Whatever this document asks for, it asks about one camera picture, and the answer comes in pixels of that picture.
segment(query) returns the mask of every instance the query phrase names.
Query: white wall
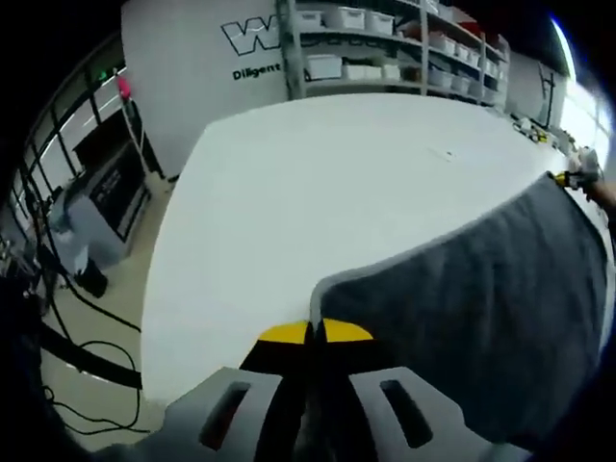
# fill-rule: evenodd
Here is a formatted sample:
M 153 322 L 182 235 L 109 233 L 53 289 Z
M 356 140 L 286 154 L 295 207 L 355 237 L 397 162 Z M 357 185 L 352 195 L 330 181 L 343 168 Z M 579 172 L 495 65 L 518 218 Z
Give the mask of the white wall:
M 550 73 L 554 75 L 555 87 L 550 125 L 558 125 L 565 100 L 567 78 L 544 65 L 542 67 L 544 77 L 549 78 Z M 545 119 L 540 117 L 543 101 L 539 62 L 528 56 L 511 52 L 506 111 L 527 116 L 543 123 Z
M 208 123 L 287 100 L 273 0 L 131 0 L 122 43 L 133 97 L 169 177 Z M 234 77 L 276 64 L 258 78 Z

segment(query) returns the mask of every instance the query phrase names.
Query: wall logo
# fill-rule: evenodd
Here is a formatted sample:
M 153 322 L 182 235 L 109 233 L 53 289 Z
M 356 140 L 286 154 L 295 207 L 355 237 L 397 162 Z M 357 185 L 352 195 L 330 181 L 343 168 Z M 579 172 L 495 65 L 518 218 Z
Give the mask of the wall logo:
M 247 67 L 241 70 L 234 70 L 233 80 L 248 79 L 250 77 L 252 77 L 253 79 L 258 79 L 263 74 L 267 74 L 269 72 L 276 72 L 278 70 L 282 70 L 280 63 L 263 65 L 257 68 Z
M 257 51 L 257 43 L 264 50 L 280 48 L 278 36 L 278 18 L 275 14 L 267 19 L 261 16 L 250 17 L 243 23 L 228 22 L 220 26 L 238 56 L 245 56 Z

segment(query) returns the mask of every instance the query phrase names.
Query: window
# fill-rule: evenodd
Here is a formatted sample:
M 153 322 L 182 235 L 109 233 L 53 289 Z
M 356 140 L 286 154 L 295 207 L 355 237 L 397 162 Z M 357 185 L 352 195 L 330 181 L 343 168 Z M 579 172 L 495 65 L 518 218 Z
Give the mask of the window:
M 607 163 L 612 136 L 609 104 L 574 81 L 567 81 L 560 128 L 569 132 L 577 146 L 592 147 L 602 167 Z
M 97 116 L 105 120 L 121 109 L 117 87 L 111 79 L 115 68 L 125 70 L 120 34 L 106 40 L 87 63 L 81 64 L 72 73 L 58 90 L 53 106 L 49 105 L 38 126 L 34 127 L 31 141 L 36 147 L 38 162 L 30 145 L 24 159 L 43 197 L 49 194 L 50 188 L 53 190 L 70 182 L 74 177 L 73 169 L 76 172 L 83 169 L 74 150 L 98 126 Z M 58 118 L 56 126 L 51 108 L 55 109 Z M 59 133 L 62 134 L 65 149 L 60 143 Z M 13 179 L 13 187 L 19 195 L 18 201 L 22 201 L 23 188 L 19 174 Z

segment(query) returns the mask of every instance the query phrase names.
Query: white table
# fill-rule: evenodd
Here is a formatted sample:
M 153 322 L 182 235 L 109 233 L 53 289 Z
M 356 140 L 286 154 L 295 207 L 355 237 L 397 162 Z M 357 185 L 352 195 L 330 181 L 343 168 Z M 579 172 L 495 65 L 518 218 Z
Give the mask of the white table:
M 306 99 L 210 125 L 152 259 L 146 397 L 169 403 L 239 366 L 263 331 L 308 319 L 325 276 L 447 234 L 564 161 L 483 108 L 412 95 Z

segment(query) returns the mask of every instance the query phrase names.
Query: storage rack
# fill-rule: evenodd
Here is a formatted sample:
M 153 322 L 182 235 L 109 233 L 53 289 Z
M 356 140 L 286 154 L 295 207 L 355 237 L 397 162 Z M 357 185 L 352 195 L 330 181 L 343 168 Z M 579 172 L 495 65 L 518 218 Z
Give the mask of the storage rack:
M 395 18 L 399 25 L 408 20 L 418 20 L 421 24 L 421 40 L 378 34 L 369 30 L 319 28 L 300 30 L 299 11 L 322 10 L 336 6 L 361 8 L 366 11 L 385 13 Z M 458 99 L 484 106 L 495 106 L 504 111 L 508 86 L 508 67 L 510 50 L 508 43 L 499 37 L 499 49 L 486 41 L 485 34 L 478 37 L 456 22 L 442 17 L 427 6 L 427 0 L 328 0 L 324 2 L 306 0 L 276 0 L 276 11 L 281 37 L 283 64 L 290 99 L 300 99 L 324 94 L 339 94 L 360 91 L 410 92 L 421 95 L 435 95 Z M 449 38 L 462 43 L 479 53 L 478 66 L 442 49 L 431 46 L 428 39 L 430 31 L 439 30 Z M 411 56 L 421 56 L 421 81 L 363 79 L 330 79 L 306 81 L 306 50 L 318 46 L 364 45 L 372 49 L 380 48 L 388 57 L 398 59 L 398 52 Z M 497 76 L 486 72 L 488 60 L 499 65 Z M 461 92 L 428 84 L 428 72 L 432 66 L 448 66 L 451 73 L 460 71 L 474 80 L 474 91 Z M 495 93 L 487 102 L 486 90 Z

